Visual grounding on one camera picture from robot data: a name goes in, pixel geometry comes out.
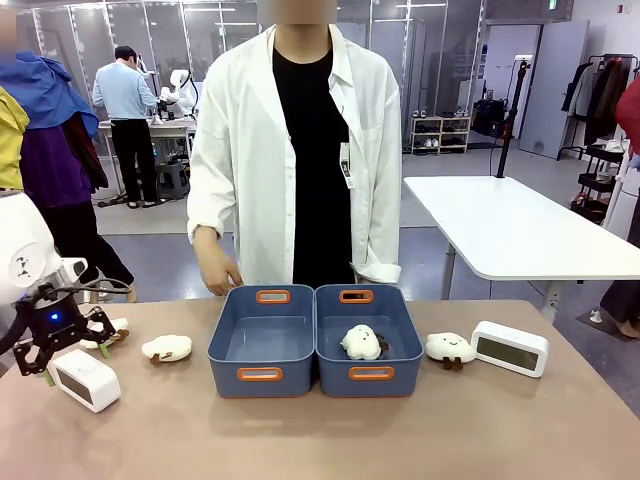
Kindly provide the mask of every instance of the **yellow jacket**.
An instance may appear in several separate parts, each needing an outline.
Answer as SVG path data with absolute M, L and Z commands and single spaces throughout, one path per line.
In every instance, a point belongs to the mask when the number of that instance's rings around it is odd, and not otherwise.
M 0 87 L 0 188 L 22 190 L 20 149 L 27 125 L 25 111 Z

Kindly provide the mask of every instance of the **name tag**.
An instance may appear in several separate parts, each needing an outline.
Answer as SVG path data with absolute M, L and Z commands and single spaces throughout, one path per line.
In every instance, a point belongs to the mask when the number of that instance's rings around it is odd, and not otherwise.
M 349 155 L 348 143 L 340 144 L 340 170 L 342 170 L 344 180 L 347 182 L 347 188 L 349 190 L 353 190 L 355 188 L 355 183 L 351 177 L 351 157 Z

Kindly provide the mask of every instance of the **white alarm clock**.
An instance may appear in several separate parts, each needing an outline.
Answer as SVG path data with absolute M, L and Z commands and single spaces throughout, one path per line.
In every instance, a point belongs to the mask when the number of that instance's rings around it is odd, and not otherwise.
M 546 338 L 483 321 L 471 336 L 477 358 L 528 377 L 542 376 L 549 356 Z
M 120 398 L 120 383 L 112 368 L 82 350 L 73 350 L 49 364 L 54 382 L 92 412 Z

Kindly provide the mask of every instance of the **blue storage bin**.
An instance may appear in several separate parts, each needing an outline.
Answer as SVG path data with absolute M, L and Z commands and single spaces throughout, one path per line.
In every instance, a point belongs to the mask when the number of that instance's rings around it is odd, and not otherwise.
M 209 344 L 223 397 L 298 397 L 311 389 L 313 290 L 234 288 Z
M 373 361 L 351 360 L 340 342 L 356 325 L 385 337 L 388 352 Z M 389 285 L 328 285 L 316 290 L 316 353 L 320 383 L 331 397 L 388 397 L 415 390 L 422 342 L 402 292 Z

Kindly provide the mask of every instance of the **black shirt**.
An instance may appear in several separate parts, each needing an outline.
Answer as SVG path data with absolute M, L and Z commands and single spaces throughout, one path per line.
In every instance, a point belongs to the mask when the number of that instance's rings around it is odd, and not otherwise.
M 333 51 L 299 64 L 273 50 L 273 74 L 296 153 L 293 282 L 354 283 L 350 193 L 340 170 L 349 128 L 329 94 Z

